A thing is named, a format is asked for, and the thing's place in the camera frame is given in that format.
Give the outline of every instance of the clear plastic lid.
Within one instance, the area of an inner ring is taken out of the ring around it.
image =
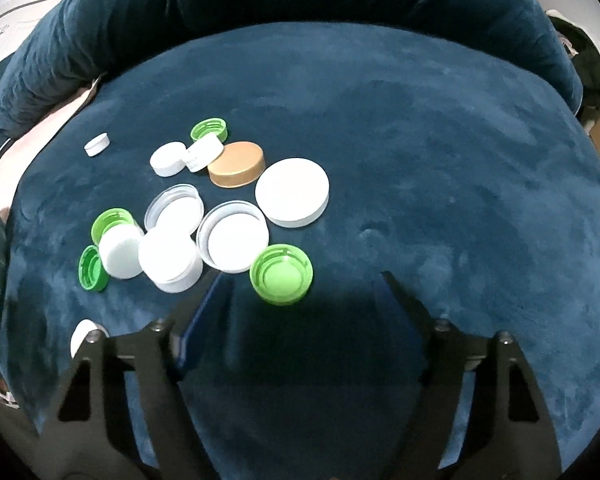
[[[205,206],[195,186],[177,184],[163,191],[151,202],[144,214],[144,228],[156,226],[192,235],[205,214]]]

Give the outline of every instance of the gold jar lid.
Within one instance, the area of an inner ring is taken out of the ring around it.
[[[265,170],[262,148],[253,142],[231,142],[207,167],[211,182],[218,187],[240,187],[254,182]]]

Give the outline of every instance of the blue velvet surface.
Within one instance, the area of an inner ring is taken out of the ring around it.
[[[103,72],[185,40],[268,22],[336,21],[417,30],[533,72],[573,112],[582,84],[537,0],[62,0],[13,55],[0,128],[17,138]]]
[[[542,78],[487,54],[371,25],[277,23],[190,41],[104,84],[24,174],[8,222],[11,261],[0,368],[43,423],[69,341],[87,317],[133,332],[178,301],[144,276],[82,290],[90,225],[122,206],[194,184],[209,210],[254,201],[254,185],[152,173],[165,142],[207,117],[252,140],[269,164],[302,156],[331,182],[330,204],[270,241],[303,248],[314,284],[291,308],[263,304],[246,274],[184,382],[223,478],[377,478],[417,389],[404,336],[374,301],[390,270],[434,316],[462,330],[511,330],[536,371],[562,460],[600,426],[600,158]],[[96,158],[84,144],[108,132]],[[152,452],[132,391],[136,435]],[[461,443],[461,410],[446,462]]]

